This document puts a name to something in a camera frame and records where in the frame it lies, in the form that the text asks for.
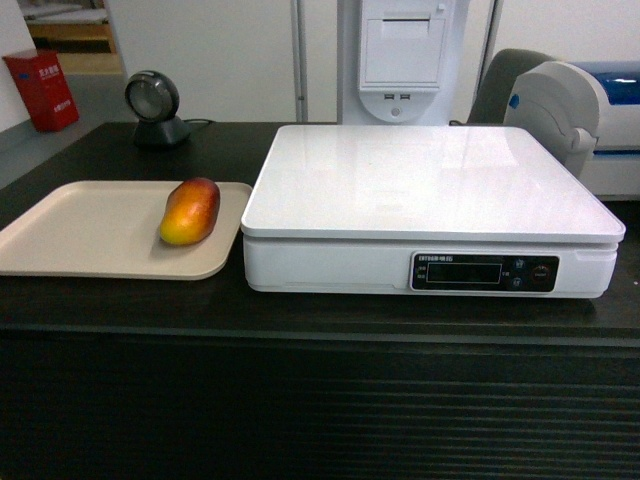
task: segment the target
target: scale base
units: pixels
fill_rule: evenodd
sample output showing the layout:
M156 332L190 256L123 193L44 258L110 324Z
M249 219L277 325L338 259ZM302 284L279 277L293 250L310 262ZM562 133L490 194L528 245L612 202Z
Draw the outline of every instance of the scale base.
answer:
M245 274L262 292L456 295L491 297L597 298L609 286L618 245L482 244L465 242L359 241L256 238L245 234ZM459 290L414 288L412 260L429 252L448 256L557 258L550 291L519 288Z

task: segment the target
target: metal pole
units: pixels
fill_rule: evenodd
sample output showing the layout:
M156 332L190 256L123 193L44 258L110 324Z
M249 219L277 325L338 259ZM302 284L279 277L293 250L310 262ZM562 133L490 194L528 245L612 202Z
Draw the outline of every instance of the metal pole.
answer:
M307 102L307 45L304 23L304 0L291 0L293 31L293 72L296 96L296 121L309 120Z

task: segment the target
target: red box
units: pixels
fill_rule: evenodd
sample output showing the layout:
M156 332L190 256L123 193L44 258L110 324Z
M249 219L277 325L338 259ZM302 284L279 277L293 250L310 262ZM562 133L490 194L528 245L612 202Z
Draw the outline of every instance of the red box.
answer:
M2 58L36 130L57 132L78 120L56 52L31 49Z

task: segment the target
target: plastic tray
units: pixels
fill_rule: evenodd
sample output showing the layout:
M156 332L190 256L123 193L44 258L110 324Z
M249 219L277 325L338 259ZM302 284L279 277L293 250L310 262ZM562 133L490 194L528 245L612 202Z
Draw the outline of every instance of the plastic tray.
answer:
M0 232L0 274L198 280L224 267L251 194L219 182L211 235L172 246L158 235L180 182L84 181L64 185Z

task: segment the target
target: white panel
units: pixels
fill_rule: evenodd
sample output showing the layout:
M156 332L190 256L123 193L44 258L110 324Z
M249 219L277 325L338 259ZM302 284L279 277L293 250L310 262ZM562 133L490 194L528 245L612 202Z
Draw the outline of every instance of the white panel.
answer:
M33 48L33 40L16 0L0 0L0 12L0 56ZM0 132L29 119L4 61L0 61L0 104Z
M302 0L307 33L307 98L309 121L337 119L337 0ZM483 46L493 0L469 5L452 119L466 120L478 82Z
M290 0L109 0L127 76L168 75L182 118L295 121Z
M567 61L638 60L638 0L503 0L493 53L528 48Z

